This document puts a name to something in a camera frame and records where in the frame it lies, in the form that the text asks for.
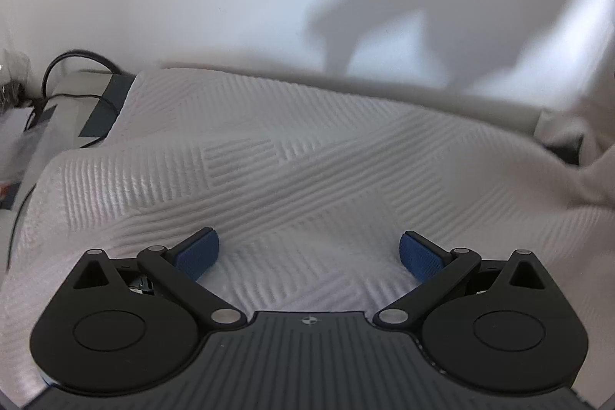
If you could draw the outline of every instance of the gray ribbed panel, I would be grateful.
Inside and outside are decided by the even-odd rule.
[[[308,316],[318,319],[305,324]],[[260,313],[211,336],[183,373],[151,390],[86,398],[48,389],[30,410],[587,410],[572,391],[500,398],[429,365],[412,339],[361,313]]]

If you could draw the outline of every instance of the blue gripper pad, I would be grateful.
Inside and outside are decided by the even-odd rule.
[[[197,281],[216,262],[219,248],[215,230],[203,228],[165,252],[164,258]]]
[[[403,234],[399,241],[399,259],[421,283],[433,277],[447,264],[441,256],[408,234]]]

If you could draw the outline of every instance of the triangular cutout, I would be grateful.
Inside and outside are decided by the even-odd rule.
[[[527,261],[522,261],[518,264],[515,273],[510,279],[510,284],[514,287],[544,289],[542,280],[534,270],[533,266]]]
[[[87,264],[87,267],[73,288],[89,289],[90,287],[102,287],[108,283],[109,280],[107,280],[100,263],[98,261],[91,261]]]

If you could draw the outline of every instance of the power cord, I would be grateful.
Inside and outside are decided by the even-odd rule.
[[[45,105],[54,98],[78,98],[78,99],[95,98],[105,103],[113,111],[113,113],[115,113],[116,118],[118,118],[119,116],[118,108],[109,99],[101,95],[72,95],[70,93],[57,93],[56,95],[47,96],[47,81],[48,81],[49,74],[51,73],[51,70],[53,69],[53,67],[56,66],[63,59],[72,58],[75,56],[78,56],[80,58],[87,58],[87,59],[94,60],[97,63],[100,63],[101,65],[105,66],[112,73],[116,73],[116,74],[122,73],[122,70],[120,70],[120,68],[117,65],[109,61],[104,56],[97,55],[96,53],[93,53],[91,51],[73,50],[73,51],[67,51],[66,53],[63,53],[62,55],[59,55],[49,64],[49,66],[47,67],[47,70],[45,71],[45,75],[43,76],[43,81],[41,85],[41,94],[43,96],[43,99],[37,103],[37,107],[34,110],[32,110],[32,112],[30,113],[30,116],[28,117],[28,120],[26,121],[25,131],[32,129],[38,123],[38,117],[35,115],[36,109],[39,109],[39,110],[44,109]],[[107,135],[105,134],[104,136],[101,136],[100,138],[96,138],[95,140],[84,144],[83,146],[79,147],[79,149],[89,148],[91,146],[94,146],[100,143],[106,137]],[[8,269],[10,268],[10,258],[12,255],[13,243],[15,241],[15,234],[17,233],[17,224],[19,223],[19,218],[21,217],[23,209],[26,206],[26,202],[28,201],[30,196],[32,196],[32,193],[34,192],[35,188],[36,188],[36,184],[28,191],[28,193],[26,193],[26,196],[23,198],[22,202],[19,205],[19,208],[17,209],[17,216],[13,223],[13,227],[11,228],[11,231],[10,231],[10,238],[8,239],[8,256],[7,256],[7,261],[6,261],[6,271],[7,272],[8,272]]]

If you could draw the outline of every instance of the white blanket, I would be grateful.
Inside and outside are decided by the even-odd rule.
[[[220,235],[200,282],[251,314],[364,310],[416,286],[413,229],[485,259],[534,250],[584,322],[576,388],[615,391],[615,150],[582,169],[530,138],[418,106],[205,70],[140,74],[97,149],[51,162],[0,292],[0,388],[44,385],[36,319],[79,256],[132,257],[203,226]]]

